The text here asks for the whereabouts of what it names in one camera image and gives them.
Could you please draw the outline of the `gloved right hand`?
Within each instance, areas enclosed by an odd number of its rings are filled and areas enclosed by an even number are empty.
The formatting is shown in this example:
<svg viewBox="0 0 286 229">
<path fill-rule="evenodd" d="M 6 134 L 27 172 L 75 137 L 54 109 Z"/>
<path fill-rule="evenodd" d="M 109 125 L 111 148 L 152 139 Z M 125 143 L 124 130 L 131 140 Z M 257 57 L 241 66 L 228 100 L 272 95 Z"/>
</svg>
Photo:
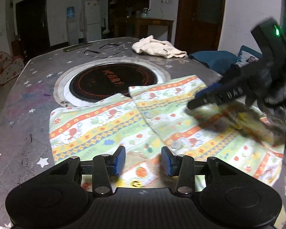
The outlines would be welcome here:
<svg viewBox="0 0 286 229">
<path fill-rule="evenodd" d="M 278 87 L 271 88 L 265 98 L 259 98 L 255 94 L 250 94 L 245 99 L 245 104 L 250 107 L 257 101 L 258 108 L 264 112 L 268 118 L 281 127 L 286 127 L 286 74 L 280 78 L 283 81 Z"/>
</svg>

